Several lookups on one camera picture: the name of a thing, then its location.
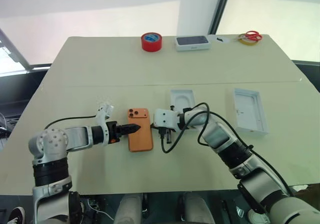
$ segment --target open box tray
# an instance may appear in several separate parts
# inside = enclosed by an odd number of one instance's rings
[[[235,129],[257,135],[269,133],[260,94],[257,91],[234,89]]]
[[[183,113],[184,108],[192,108],[196,105],[192,90],[171,90],[171,105],[175,111]]]

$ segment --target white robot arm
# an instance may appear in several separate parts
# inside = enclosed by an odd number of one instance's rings
[[[98,108],[95,116],[98,126],[65,130],[47,126],[29,141],[29,150],[34,156],[34,224],[80,223],[82,210],[79,195],[69,191],[72,180],[68,173],[68,152],[84,150],[96,144],[119,142],[122,135],[134,133],[140,128],[136,124],[117,125],[116,121],[106,122],[112,109],[113,106],[107,104]]]
[[[208,146],[219,155],[229,171],[240,179],[238,189],[257,213],[268,213],[274,224],[320,223],[320,212],[306,202],[293,197],[288,185],[261,156],[248,147],[233,128],[221,116],[199,107],[178,113],[156,109],[154,127],[162,134],[171,129],[181,137],[187,127],[202,127],[202,137]],[[220,123],[216,116],[224,121]]]

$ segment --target red scissors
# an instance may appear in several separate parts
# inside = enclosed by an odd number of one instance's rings
[[[247,39],[252,40],[252,41],[260,41],[262,40],[262,35],[259,34],[257,31],[250,30],[245,33],[244,35]]]

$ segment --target smartphone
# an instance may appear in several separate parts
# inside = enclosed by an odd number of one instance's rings
[[[148,151],[153,148],[152,134],[150,128],[149,111],[145,108],[132,108],[128,110],[128,123],[137,124],[140,129],[129,134],[129,151]]]

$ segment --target cable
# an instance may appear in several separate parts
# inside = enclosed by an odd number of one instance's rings
[[[209,123],[210,109],[209,109],[209,105],[208,105],[206,102],[202,102],[202,103],[200,103],[200,104],[197,104],[197,105],[194,106],[192,109],[194,109],[194,108],[196,108],[196,107],[198,107],[198,106],[200,106],[200,105],[205,105],[205,106],[206,106],[206,109],[207,109],[206,111],[207,111],[207,113],[206,113],[206,121],[205,121],[205,123],[204,123],[204,126],[203,126],[200,134],[198,135],[197,141],[198,141],[198,143],[199,143],[200,145],[209,146],[208,144],[202,143],[202,142],[200,141],[200,138],[202,137],[202,134],[203,134],[204,131],[206,130],[206,127],[207,127],[207,125],[208,125],[208,123]]]
[[[262,160],[276,175],[277,177],[281,180],[281,182],[283,183],[284,187],[286,188],[288,194],[290,196],[295,196],[293,194],[293,192],[291,191],[290,187],[288,186],[288,184],[286,183],[286,181],[283,179],[283,177],[280,175],[280,173],[266,160],[264,159],[262,156],[260,156],[258,153],[256,153],[253,150],[253,145],[247,145],[242,139],[241,137],[238,135],[238,133],[236,132],[236,130],[229,124],[229,122],[227,122],[227,120],[225,120],[222,116],[220,116],[217,113],[214,113],[212,111],[210,111],[210,114],[217,116],[218,118],[220,118],[230,129],[231,131],[234,133],[234,135],[238,138],[238,140],[246,147],[249,148],[251,150],[251,152],[253,154],[255,154],[260,160]]]
[[[79,117],[67,117],[67,118],[55,120],[55,121],[49,123],[44,129],[48,129],[51,125],[53,125],[53,124],[55,124],[55,123],[57,123],[57,122],[63,121],[63,120],[89,119],[89,118],[94,118],[94,117],[95,117],[95,115],[92,115],[92,116],[79,116]]]
[[[89,199],[88,199],[88,206],[92,209],[92,210],[95,210],[96,212],[98,213],[102,213],[102,214],[105,214],[107,217],[109,217],[111,220],[114,220],[108,213],[104,212],[104,211],[101,211],[101,210],[96,210],[94,209],[92,206],[90,206],[89,204]]]
[[[165,148],[165,147],[164,147],[164,140],[161,139],[161,148],[162,148],[162,151],[163,151],[164,153],[166,153],[166,154],[168,154],[169,152],[171,152],[171,151],[175,148],[175,146],[178,144],[179,140],[181,139],[184,131],[187,129],[187,127],[188,127],[188,125],[190,124],[190,122],[191,122],[193,119],[195,119],[198,115],[203,114],[203,113],[207,113],[207,111],[200,111],[200,112],[198,112],[197,114],[195,114],[193,117],[191,117],[191,118],[188,120],[188,122],[187,122],[187,123],[185,124],[185,126],[182,128],[182,130],[181,130],[180,134],[178,135],[177,139],[174,141],[174,143],[172,144],[172,146],[171,146],[168,150],[165,150],[165,149],[164,149],[164,148]]]

